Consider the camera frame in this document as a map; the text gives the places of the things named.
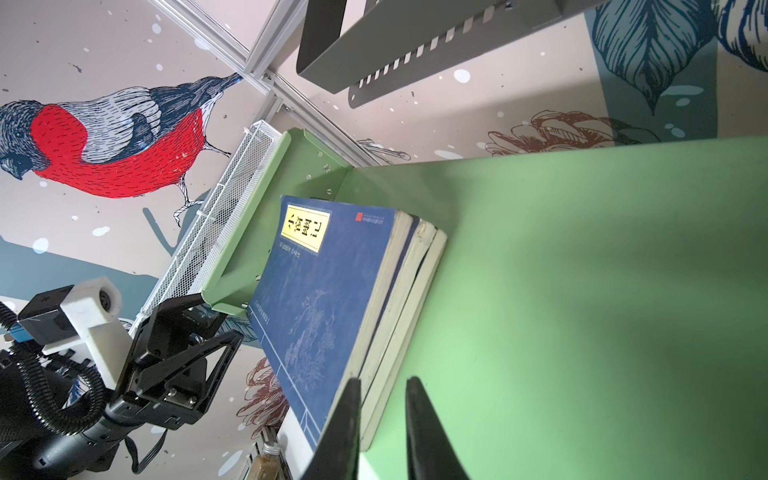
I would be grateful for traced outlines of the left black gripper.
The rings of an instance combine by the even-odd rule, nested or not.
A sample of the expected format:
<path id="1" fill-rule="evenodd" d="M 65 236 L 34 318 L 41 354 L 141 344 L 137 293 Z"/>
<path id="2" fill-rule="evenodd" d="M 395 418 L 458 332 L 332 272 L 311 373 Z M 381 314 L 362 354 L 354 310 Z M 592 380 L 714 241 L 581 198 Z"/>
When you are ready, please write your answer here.
<path id="1" fill-rule="evenodd" d="M 225 319 L 200 294 L 162 301 L 138 325 L 105 416 L 170 430 L 198 422 L 243 340 L 237 331 L 216 335 Z"/>

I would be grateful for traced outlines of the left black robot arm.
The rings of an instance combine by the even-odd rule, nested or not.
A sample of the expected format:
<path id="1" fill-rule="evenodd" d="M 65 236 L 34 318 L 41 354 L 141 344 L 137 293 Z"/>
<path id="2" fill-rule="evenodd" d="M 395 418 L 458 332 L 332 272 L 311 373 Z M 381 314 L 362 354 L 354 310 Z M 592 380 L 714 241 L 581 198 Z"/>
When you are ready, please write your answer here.
<path id="1" fill-rule="evenodd" d="M 118 378 L 107 379 L 93 355 L 75 360 L 72 348 L 47 353 L 44 343 L 75 334 L 66 312 L 77 290 L 68 285 L 37 294 L 20 313 L 1 307 L 6 330 L 23 329 L 1 351 L 1 476 L 68 479 L 84 471 L 108 470 L 121 445 L 134 474 L 162 450 L 145 457 L 130 435 L 150 424 L 163 434 L 192 425 L 211 407 L 243 336 L 222 332 L 225 320 L 207 317 L 199 294 L 170 298 L 123 341 Z"/>

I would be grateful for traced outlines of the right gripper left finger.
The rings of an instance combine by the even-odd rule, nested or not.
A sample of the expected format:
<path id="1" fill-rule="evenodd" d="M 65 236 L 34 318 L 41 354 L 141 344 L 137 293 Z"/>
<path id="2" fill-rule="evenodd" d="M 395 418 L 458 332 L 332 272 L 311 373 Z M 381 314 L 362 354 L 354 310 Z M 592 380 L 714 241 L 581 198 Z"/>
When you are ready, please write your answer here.
<path id="1" fill-rule="evenodd" d="M 358 477 L 360 457 L 361 381 L 351 378 L 339 398 L 302 480 Z"/>

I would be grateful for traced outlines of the navy booklet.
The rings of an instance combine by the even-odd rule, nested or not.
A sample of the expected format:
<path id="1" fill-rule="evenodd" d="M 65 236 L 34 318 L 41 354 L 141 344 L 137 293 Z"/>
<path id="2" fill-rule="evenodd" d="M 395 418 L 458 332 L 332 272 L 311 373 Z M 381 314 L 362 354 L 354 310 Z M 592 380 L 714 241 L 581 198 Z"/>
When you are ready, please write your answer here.
<path id="1" fill-rule="evenodd" d="M 414 217 L 413 220 L 406 245 L 396 265 L 392 284 L 385 296 L 384 308 L 373 341 L 359 376 L 363 399 L 367 397 L 381 368 L 417 272 L 436 234 L 436 228 L 432 223 L 417 217 Z"/>
<path id="2" fill-rule="evenodd" d="M 373 443 L 446 243 L 447 235 L 436 228 L 434 240 L 417 272 L 381 368 L 367 397 L 363 399 L 360 426 L 360 450 L 363 452 L 369 450 Z"/>
<path id="3" fill-rule="evenodd" d="M 284 195 L 248 318 L 315 448 L 360 375 L 407 241 L 401 210 Z"/>

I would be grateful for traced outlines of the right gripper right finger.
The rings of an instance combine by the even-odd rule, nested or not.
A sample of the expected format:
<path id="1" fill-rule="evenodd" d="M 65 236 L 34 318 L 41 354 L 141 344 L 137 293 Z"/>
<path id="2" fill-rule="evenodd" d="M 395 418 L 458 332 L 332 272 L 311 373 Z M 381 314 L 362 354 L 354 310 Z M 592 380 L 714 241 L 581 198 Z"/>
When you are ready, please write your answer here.
<path id="1" fill-rule="evenodd" d="M 421 380 L 406 384 L 406 435 L 409 479 L 463 479 L 462 467 Z"/>

